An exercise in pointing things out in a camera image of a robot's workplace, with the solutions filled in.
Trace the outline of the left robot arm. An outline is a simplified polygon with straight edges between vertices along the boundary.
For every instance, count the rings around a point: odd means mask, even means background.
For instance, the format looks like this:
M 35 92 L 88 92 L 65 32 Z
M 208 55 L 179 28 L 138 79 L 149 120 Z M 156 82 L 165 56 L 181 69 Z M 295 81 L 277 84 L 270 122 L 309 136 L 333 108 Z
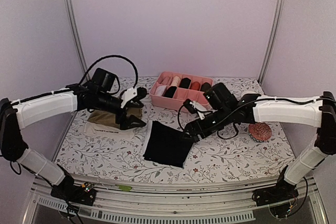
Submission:
M 30 170 L 36 175 L 56 185 L 58 192 L 67 200 L 78 195 L 78 188 L 69 180 L 66 171 L 30 147 L 22 132 L 32 126 L 42 126 L 37 136 L 47 136 L 47 127 L 54 119 L 61 119 L 65 114 L 87 111 L 105 111 L 115 114 L 116 123 L 121 130 L 143 127 L 145 123 L 134 115 L 128 115 L 130 108 L 142 108 L 142 99 L 147 90 L 139 86 L 139 74 L 135 64 L 121 55 L 107 55 L 96 60 L 89 69 L 106 59 L 122 59 L 128 62 L 135 75 L 134 84 L 125 90 L 112 86 L 120 80 L 116 74 L 97 68 L 91 78 L 87 78 L 87 70 L 81 80 L 64 88 L 42 93 L 30 98 L 11 101 L 1 100 L 1 157 L 11 163 Z

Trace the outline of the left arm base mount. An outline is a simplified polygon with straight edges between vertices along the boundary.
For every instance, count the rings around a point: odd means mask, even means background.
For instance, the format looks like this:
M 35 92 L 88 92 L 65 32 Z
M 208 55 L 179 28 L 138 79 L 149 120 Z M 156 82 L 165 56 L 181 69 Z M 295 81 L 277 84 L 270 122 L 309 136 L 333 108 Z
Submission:
M 50 195 L 66 202 L 93 206 L 97 194 L 94 186 L 91 182 L 75 185 L 73 179 L 64 180 L 59 185 L 52 186 Z

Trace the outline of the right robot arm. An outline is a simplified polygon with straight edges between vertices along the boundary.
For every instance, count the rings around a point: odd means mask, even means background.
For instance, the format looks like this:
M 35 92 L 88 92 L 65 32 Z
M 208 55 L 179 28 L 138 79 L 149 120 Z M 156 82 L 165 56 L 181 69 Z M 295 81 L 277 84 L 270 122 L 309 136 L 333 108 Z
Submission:
M 306 125 L 316 129 L 311 143 L 281 172 L 271 190 L 276 201 L 284 200 L 310 171 L 326 157 L 335 154 L 335 97 L 325 91 L 310 98 L 286 98 L 246 93 L 237 99 L 223 83 L 203 94 L 212 112 L 198 102 L 186 99 L 183 106 L 198 119 L 186 124 L 183 131 L 195 139 L 206 138 L 229 124 L 278 122 Z

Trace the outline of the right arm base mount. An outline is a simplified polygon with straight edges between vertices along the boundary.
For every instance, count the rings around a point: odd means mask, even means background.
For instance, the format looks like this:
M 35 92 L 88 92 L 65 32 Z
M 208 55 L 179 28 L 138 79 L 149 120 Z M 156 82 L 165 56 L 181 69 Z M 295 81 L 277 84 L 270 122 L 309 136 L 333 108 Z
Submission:
M 287 201 L 285 204 L 273 206 L 269 209 L 274 217 L 282 219 L 290 216 L 298 196 L 295 185 L 289 184 L 283 178 L 279 178 L 274 186 L 254 190 L 251 198 L 257 206 Z

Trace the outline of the black underwear white trim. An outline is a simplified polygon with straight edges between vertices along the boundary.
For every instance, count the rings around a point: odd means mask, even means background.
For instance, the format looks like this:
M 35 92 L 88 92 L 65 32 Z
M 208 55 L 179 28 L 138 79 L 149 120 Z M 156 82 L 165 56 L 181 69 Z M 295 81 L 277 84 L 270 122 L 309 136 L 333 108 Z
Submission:
M 182 132 L 159 121 L 148 124 L 143 158 L 162 165 L 183 168 L 193 142 L 181 140 Z

